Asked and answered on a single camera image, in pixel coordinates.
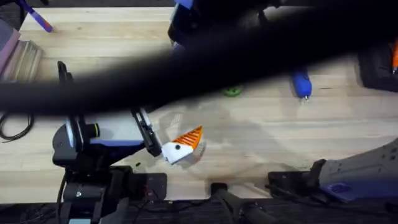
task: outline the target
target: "wooden table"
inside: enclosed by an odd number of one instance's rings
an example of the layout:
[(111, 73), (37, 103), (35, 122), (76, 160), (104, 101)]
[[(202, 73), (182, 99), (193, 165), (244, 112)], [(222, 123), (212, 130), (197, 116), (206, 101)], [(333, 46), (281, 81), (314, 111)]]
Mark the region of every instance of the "wooden table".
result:
[[(39, 80), (57, 78), (58, 60), (79, 77), (170, 45), (171, 8), (37, 10), (57, 29), (48, 34), (30, 16), (21, 28), (22, 39), (44, 49)], [(263, 186), (270, 171), (308, 169), (317, 159), (348, 157), (396, 137), (398, 97), (358, 85), (356, 64), (347, 56), (310, 67), (308, 103), (296, 99), (283, 78), (245, 86), (235, 98), (214, 93), (165, 106), (150, 114), (161, 140), (203, 125), (202, 157), (170, 166), (144, 150), (120, 163), (141, 162), (138, 172), (166, 172), (168, 199), (205, 198), (216, 181), (229, 183), (240, 197), (268, 197)], [(26, 137), (0, 144), (0, 203), (55, 201), (63, 170), (52, 164), (52, 137), (63, 122), (37, 118)], [(6, 131), (25, 126), (17, 119)]]

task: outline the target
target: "orange object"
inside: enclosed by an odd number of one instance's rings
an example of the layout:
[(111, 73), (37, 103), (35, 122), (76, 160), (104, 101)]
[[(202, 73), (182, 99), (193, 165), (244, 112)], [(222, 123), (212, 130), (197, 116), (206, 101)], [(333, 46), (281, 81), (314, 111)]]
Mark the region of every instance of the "orange object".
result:
[(396, 41), (392, 54), (392, 73), (398, 73), (398, 40)]
[(203, 128), (202, 126), (200, 126), (188, 132), (187, 134), (181, 135), (177, 139), (174, 139), (172, 142), (188, 145), (191, 146), (192, 149), (196, 149), (199, 144), (202, 132)]

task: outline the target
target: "black wire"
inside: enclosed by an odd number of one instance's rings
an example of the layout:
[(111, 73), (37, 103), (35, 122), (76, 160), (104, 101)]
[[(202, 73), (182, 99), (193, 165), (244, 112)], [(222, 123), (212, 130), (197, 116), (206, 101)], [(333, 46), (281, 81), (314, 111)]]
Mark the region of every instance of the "black wire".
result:
[(134, 220), (132, 221), (131, 224), (135, 224), (135, 222), (136, 222), (137, 219), (138, 219), (139, 214), (142, 212), (142, 210), (144, 209), (144, 207), (145, 207), (149, 202), (150, 202), (150, 201), (146, 201), (140, 208), (138, 208), (136, 217), (134, 218)]
[[(236, 29), (212, 32), (193, 39), (195, 47), (184, 53), (158, 51), (157, 55), (117, 65), (97, 73), (102, 77), (82, 78), (73, 85), (1, 84), (0, 108), (62, 116), (99, 113), (169, 103), (224, 86), (274, 77), (395, 38), (397, 8), (398, 1), (391, 0), (339, 0), (328, 7), (285, 16), (266, 27), (240, 33)], [(292, 52), (300, 56), (289, 57)], [(185, 85), (187, 74), (200, 78)], [(147, 91), (148, 86), (156, 91)], [(134, 94), (140, 97), (132, 99)]]
[(210, 198), (206, 199), (206, 200), (202, 200), (201, 202), (198, 202), (198, 203), (193, 203), (193, 202), (173, 202), (173, 204), (175, 204), (175, 203), (189, 203), (189, 205), (183, 206), (183, 207), (178, 208), (178, 209), (173, 209), (173, 210), (171, 210), (171, 209), (150, 210), (150, 209), (145, 208), (144, 211), (148, 212), (148, 213), (178, 213), (178, 212), (182, 212), (182, 211), (184, 211), (186, 209), (189, 209), (189, 208), (192, 208), (192, 207), (202, 206), (204, 203), (207, 203), (209, 201), (210, 201)]
[(298, 204), (305, 205), (308, 207), (325, 208), (325, 209), (337, 210), (337, 211), (342, 211), (342, 212), (357, 213), (357, 214), (361, 214), (361, 215), (374, 215), (377, 217), (392, 217), (392, 214), (390, 214), (390, 213), (369, 212), (369, 211), (365, 211), (365, 210), (358, 210), (358, 209), (354, 209), (354, 208), (345, 208), (345, 207), (328, 205), (328, 204), (323, 204), (323, 203), (304, 202), (302, 200), (302, 197), (292, 194), (288, 191), (285, 191), (284, 189), (281, 189), (280, 187), (276, 187), (273, 185), (267, 185), (266, 188), (277, 190), (286, 196), (286, 197), (276, 196), (276, 198), (280, 198), (282, 200), (290, 201), (293, 203), (298, 203)]
[(61, 217), (60, 217), (60, 212), (61, 212), (61, 199), (62, 199), (62, 194), (63, 194), (63, 189), (65, 187), (65, 182), (67, 181), (67, 175), (68, 171), (65, 170), (65, 173), (63, 174), (60, 189), (58, 190), (58, 196), (57, 196), (57, 210), (55, 213), (55, 219), (57, 220), (57, 224), (62, 224), (61, 222)]
[(16, 134), (14, 136), (6, 136), (3, 131), (2, 131), (2, 126), (5, 122), (5, 120), (7, 120), (7, 118), (10, 116), (10, 113), (5, 113), (1, 116), (0, 118), (0, 138), (3, 138), (4, 141), (2, 143), (7, 143), (7, 142), (11, 142), (11, 141), (15, 141), (17, 139), (20, 139), (22, 137), (24, 137), (33, 127), (34, 124), (34, 116), (32, 114), (27, 115), (27, 127), (25, 128), (25, 130), (21, 131), (19, 134)]

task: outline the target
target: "blue marker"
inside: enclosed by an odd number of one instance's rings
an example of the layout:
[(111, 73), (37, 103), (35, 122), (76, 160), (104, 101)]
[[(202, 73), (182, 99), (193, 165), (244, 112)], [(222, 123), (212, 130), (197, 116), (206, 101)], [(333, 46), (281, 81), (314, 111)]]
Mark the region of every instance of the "blue marker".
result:
[(47, 32), (52, 31), (52, 26), (39, 14), (37, 13), (32, 7), (30, 7), (25, 0), (19, 0), (22, 7), (40, 24), (40, 26), (45, 29)]
[(292, 81), (296, 95), (308, 100), (312, 92), (312, 84), (306, 68), (294, 71)]

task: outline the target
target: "blue part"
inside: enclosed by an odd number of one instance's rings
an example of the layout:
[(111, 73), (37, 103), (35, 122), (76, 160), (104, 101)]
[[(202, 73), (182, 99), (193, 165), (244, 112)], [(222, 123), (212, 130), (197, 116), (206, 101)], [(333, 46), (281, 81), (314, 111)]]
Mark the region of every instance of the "blue part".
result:
[(34, 10), (32, 9), (32, 7), (30, 7), (25, 0), (19, 0), (19, 3), (22, 5), (22, 7), (25, 9), (25, 11), (27, 11), (28, 13), (33, 13)]
[(102, 144), (108, 147), (124, 147), (124, 146), (139, 146), (144, 141), (138, 140), (101, 140), (101, 139), (91, 139), (90, 144)]
[(312, 84), (306, 69), (296, 70), (292, 74), (294, 90), (299, 98), (311, 96)]
[(187, 9), (191, 9), (193, 5), (193, 0), (174, 0), (174, 1), (175, 3), (178, 3), (183, 7), (186, 7)]
[(336, 198), (350, 202), (359, 198), (398, 197), (398, 180), (377, 179), (356, 182), (339, 182), (321, 189)]

